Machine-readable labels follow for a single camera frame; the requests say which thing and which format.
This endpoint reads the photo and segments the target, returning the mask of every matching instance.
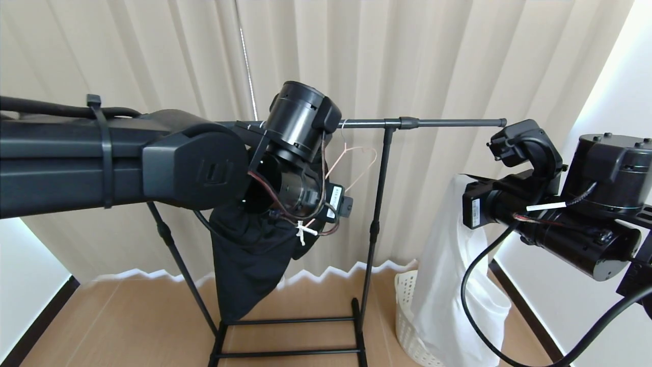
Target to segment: dark baseboard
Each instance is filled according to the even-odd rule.
[[[553,341],[552,337],[548,331],[543,327],[543,324],[539,321],[539,318],[532,312],[532,309],[527,304],[523,296],[518,292],[512,281],[507,277],[503,269],[498,265],[496,261],[489,263],[489,269],[494,273],[496,279],[503,286],[507,296],[511,298],[512,302],[518,308],[523,318],[526,320],[530,329],[534,332],[534,335],[539,339],[539,342],[543,346],[543,349],[546,350],[546,353],[552,359],[552,361],[560,360],[564,355],[559,350],[559,347]]]
[[[0,367],[20,366],[23,359],[27,357],[29,351],[32,350],[32,347],[34,347],[38,339],[43,335],[52,320],[54,320],[54,317],[61,311],[63,305],[68,302],[68,299],[70,299],[70,296],[72,296],[79,285],[80,283],[74,277],[71,276],[68,279],[50,303],[43,309],[43,312],[34,320],[34,323],[27,329],[18,343],[16,343],[11,352],[9,352],[2,364],[0,364]]]

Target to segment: white cloth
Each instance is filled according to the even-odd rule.
[[[451,180],[419,258],[411,305],[417,334],[446,367],[490,367],[499,362],[473,330],[460,299],[464,272],[487,247],[483,229],[471,230],[462,224],[462,194],[473,181],[464,175]],[[487,267],[485,258],[471,273],[466,300],[484,335],[500,347],[511,302],[487,277]]]

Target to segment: black zip tie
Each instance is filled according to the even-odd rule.
[[[100,138],[102,139],[102,175],[104,188],[104,209],[113,206],[113,144],[111,143],[111,133],[109,132],[108,122],[100,108],[102,100],[95,94],[86,95],[86,106],[88,106],[95,115],[100,127]]]

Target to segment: white wall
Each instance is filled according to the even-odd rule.
[[[637,0],[607,64],[562,149],[570,163],[577,139],[612,132],[652,137],[652,1]],[[647,202],[652,202],[652,195]],[[517,237],[496,259],[567,353],[621,297],[620,276],[596,282],[547,251]],[[652,366],[652,320],[633,305],[576,361],[576,367]]]
[[[0,220],[0,361],[69,277],[20,218]]]

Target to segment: curtain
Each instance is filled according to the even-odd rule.
[[[179,108],[214,120],[259,120],[286,80],[328,95],[343,118],[537,120],[557,146],[579,114],[632,0],[223,0],[1,3],[3,95],[143,111]],[[376,262],[419,255],[453,174],[510,171],[485,146],[494,128],[394,134]],[[344,131],[380,154],[382,131]],[[327,148],[333,162],[342,136]],[[347,185],[370,162],[334,169]],[[353,213],[288,275],[366,261],[378,163],[349,191]],[[197,279],[209,235],[160,205]],[[80,280],[131,268],[178,274],[144,204],[23,220]]]

